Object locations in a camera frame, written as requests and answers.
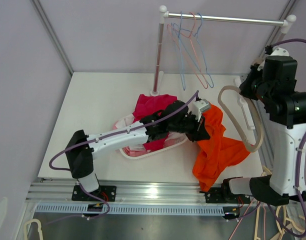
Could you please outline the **white t shirt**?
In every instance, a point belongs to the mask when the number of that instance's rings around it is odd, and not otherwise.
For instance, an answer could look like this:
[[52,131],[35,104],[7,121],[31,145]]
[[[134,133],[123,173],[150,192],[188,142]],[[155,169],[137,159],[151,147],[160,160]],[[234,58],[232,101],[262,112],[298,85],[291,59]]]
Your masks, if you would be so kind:
[[170,132],[164,141],[164,146],[169,147],[178,143],[181,143],[186,139],[186,135],[178,132]]

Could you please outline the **orange t shirt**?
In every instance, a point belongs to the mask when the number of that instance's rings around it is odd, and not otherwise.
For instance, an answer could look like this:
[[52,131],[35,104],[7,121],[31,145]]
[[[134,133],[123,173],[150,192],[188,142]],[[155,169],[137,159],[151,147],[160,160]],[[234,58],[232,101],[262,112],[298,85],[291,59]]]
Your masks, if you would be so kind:
[[203,113],[204,127],[209,140],[197,142],[200,151],[192,168],[192,174],[199,182],[200,190],[208,192],[220,174],[227,168],[243,162],[250,152],[240,140],[225,137],[222,124],[223,112],[215,105]]

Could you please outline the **light pink t shirt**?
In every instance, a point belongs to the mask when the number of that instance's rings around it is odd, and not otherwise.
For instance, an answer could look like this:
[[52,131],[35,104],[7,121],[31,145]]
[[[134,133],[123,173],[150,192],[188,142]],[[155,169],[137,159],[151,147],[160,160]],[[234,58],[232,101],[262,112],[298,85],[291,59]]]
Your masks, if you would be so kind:
[[[129,114],[120,118],[113,124],[112,129],[121,129],[131,125],[135,121],[133,114]],[[182,133],[171,132],[166,138],[159,139],[145,144],[136,144],[122,148],[122,151],[130,158],[145,156],[154,152],[162,151],[176,144],[183,142],[186,139]]]

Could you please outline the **pink wire hanger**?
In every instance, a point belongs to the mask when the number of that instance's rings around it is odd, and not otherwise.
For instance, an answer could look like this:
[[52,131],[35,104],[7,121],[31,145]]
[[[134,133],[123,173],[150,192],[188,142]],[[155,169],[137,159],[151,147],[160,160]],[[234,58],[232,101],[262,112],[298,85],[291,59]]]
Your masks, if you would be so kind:
[[[195,60],[195,56],[194,56],[194,53],[193,53],[193,50],[192,50],[191,44],[190,44],[189,34],[190,34],[190,31],[191,31],[191,29],[193,27],[194,20],[193,20],[193,24],[192,24],[192,26],[190,28],[183,27],[183,21],[184,21],[184,19],[182,19],[181,35],[180,35],[180,37],[181,37],[181,41],[182,41],[181,49],[182,49],[182,53],[183,53],[183,56],[184,56],[184,76],[185,76],[185,67],[189,67],[189,69],[195,75],[195,77],[200,82],[202,87],[204,89],[210,89],[209,87],[207,87],[207,84],[205,83],[203,77],[199,74],[199,71],[197,70],[196,63],[195,63],[195,61],[196,61]],[[176,52],[176,45],[174,44],[174,38],[171,35],[171,30],[172,30],[171,24],[172,23],[175,23],[176,27],[177,27],[180,24],[180,19],[179,19],[178,23],[171,22],[166,27],[167,28],[167,32],[168,32],[168,34],[171,37],[171,40],[173,42],[174,50]],[[196,23],[195,29],[194,29],[195,31],[197,30],[197,28],[199,26],[199,23],[200,23],[200,20],[197,19],[197,23]],[[198,47],[198,44],[196,43],[194,38],[192,39],[192,43],[193,43],[193,45],[195,47],[195,50],[197,52],[197,56],[200,59],[200,62],[203,64],[203,58],[202,58],[202,54],[200,52],[200,48]]]

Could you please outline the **magenta t shirt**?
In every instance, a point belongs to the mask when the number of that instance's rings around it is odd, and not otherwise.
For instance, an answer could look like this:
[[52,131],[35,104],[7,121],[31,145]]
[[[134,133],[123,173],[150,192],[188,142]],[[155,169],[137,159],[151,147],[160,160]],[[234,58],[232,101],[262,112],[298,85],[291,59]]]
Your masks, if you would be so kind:
[[159,96],[145,96],[144,94],[141,94],[138,97],[134,112],[132,113],[135,120],[134,122],[137,122],[146,116],[152,115],[157,111],[165,110],[168,105],[172,104],[177,99],[178,98],[176,96],[169,94]]

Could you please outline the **lavender blue wire hanger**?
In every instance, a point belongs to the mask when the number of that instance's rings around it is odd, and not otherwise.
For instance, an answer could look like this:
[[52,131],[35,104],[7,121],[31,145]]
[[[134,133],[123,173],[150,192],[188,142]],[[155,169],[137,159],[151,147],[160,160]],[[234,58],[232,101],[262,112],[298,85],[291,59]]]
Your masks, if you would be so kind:
[[[199,74],[203,77],[205,83],[207,84],[207,88],[213,89],[215,84],[214,84],[212,76],[208,72],[208,64],[207,64],[206,53],[205,53],[204,48],[202,47],[202,44],[199,40],[199,33],[200,33],[200,30],[201,30],[202,25],[203,25],[203,17],[199,12],[197,13],[197,15],[199,16],[200,23],[197,27],[197,30],[195,30],[196,24],[197,24],[197,18],[196,18],[196,15],[193,14],[192,12],[191,12],[191,14],[193,16],[194,23],[193,23],[193,26],[192,26],[192,28],[190,30],[190,33],[189,33],[189,41],[190,41],[191,49],[193,50],[193,54],[194,54],[194,57],[195,57],[196,68],[197,68]],[[196,41],[196,43],[199,47],[199,50],[200,50],[201,55],[202,55],[203,63],[200,62],[200,57],[197,54],[197,51],[194,47],[192,39],[195,39],[195,41]]]

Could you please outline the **light blue wire hanger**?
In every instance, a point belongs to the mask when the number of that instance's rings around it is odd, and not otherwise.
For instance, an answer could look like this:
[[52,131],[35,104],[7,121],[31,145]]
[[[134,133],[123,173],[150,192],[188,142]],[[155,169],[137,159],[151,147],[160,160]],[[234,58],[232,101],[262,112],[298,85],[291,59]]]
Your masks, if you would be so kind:
[[181,40],[181,29],[182,29],[182,21],[183,21],[183,15],[182,12],[180,12],[180,22],[179,25],[176,26],[176,24],[173,22],[171,24],[171,36],[174,38],[173,42],[176,45],[176,57],[177,57],[177,63],[178,63],[178,67],[179,67],[179,76],[180,76],[180,80],[181,80],[181,85],[182,85],[182,89],[183,91],[186,90],[186,78],[185,78],[185,74],[184,74],[184,55],[182,52],[182,40]]

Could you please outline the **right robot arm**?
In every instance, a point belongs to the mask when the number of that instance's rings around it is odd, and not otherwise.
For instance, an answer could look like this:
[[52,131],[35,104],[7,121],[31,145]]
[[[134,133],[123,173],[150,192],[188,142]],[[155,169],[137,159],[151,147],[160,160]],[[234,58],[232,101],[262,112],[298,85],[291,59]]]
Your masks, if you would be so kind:
[[225,202],[233,202],[239,195],[252,196],[272,206],[286,205],[289,201],[306,202],[306,92],[295,90],[297,66],[297,61],[290,56],[270,55],[263,64],[251,66],[240,86],[224,87],[243,97],[253,114],[257,140],[251,144],[229,108],[222,100],[218,101],[245,148],[251,153],[256,152],[264,139],[264,127],[254,101],[263,103],[275,141],[272,174],[225,179],[220,190]]

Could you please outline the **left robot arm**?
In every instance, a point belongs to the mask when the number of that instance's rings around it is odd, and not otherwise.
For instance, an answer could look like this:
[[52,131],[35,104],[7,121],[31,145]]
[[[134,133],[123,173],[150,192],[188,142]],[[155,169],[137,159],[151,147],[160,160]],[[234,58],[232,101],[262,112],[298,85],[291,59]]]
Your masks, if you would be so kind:
[[112,130],[93,136],[83,130],[76,131],[68,142],[65,155],[71,176],[78,180],[83,195],[90,201],[100,197],[101,188],[94,171],[94,160],[118,149],[142,145],[163,139],[169,133],[185,134],[192,141],[209,140],[211,137],[204,127],[203,113],[211,108],[205,99],[188,104],[176,100],[164,110],[147,115],[121,130]]

